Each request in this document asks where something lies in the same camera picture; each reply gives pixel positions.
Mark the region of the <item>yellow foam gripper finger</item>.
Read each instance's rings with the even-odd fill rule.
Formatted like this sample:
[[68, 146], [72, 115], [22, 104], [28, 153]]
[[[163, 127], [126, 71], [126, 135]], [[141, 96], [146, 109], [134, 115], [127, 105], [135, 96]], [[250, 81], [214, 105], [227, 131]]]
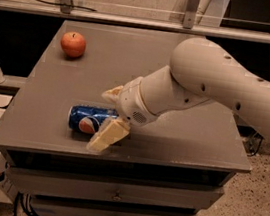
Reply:
[[94, 152], [102, 152], [114, 143], [129, 134], [130, 125], [124, 119], [107, 118], [101, 123], [100, 129], [95, 133], [87, 144], [87, 149]]
[[104, 98], [105, 101], [111, 102], [112, 104], [114, 104], [117, 102], [121, 90], [123, 90], [123, 87], [117, 86], [115, 88], [104, 91], [101, 97]]

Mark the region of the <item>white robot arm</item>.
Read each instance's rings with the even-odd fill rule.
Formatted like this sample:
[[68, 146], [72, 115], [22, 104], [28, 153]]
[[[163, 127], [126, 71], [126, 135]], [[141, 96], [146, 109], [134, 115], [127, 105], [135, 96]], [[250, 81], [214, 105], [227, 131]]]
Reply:
[[181, 42], [169, 64], [145, 77], [103, 92], [118, 117], [108, 118], [87, 148], [102, 152], [129, 134], [133, 125], [161, 114], [216, 101], [239, 115], [270, 143], [270, 82], [249, 72], [218, 44], [202, 38]]

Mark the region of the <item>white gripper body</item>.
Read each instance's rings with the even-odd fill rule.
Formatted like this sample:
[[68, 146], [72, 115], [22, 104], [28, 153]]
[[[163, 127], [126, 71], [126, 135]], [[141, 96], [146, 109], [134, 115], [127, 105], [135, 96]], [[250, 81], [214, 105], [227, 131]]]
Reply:
[[157, 116], [150, 113], [142, 100], [140, 88], [142, 78], [140, 76], [124, 85], [116, 103], [118, 115], [137, 126], [147, 125], [157, 120]]

